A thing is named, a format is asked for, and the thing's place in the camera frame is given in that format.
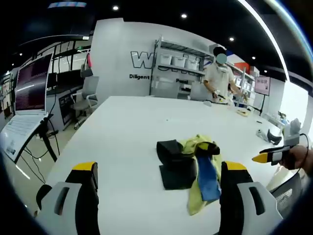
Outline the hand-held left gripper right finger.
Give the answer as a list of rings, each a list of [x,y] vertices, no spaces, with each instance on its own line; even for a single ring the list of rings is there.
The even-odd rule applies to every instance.
[[[219,234],[269,235],[283,220],[275,197],[244,165],[223,161],[220,186]]]

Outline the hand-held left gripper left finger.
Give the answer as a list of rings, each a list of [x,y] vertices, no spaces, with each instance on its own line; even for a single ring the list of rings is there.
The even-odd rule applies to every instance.
[[[47,234],[99,234],[97,171],[97,162],[80,163],[64,182],[40,187],[36,220]]]

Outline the person's right hand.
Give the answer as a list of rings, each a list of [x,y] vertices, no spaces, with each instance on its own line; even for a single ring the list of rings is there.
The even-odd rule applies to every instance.
[[[289,150],[287,157],[281,160],[280,165],[289,170],[302,168],[309,174],[313,169],[313,150],[296,145]]]

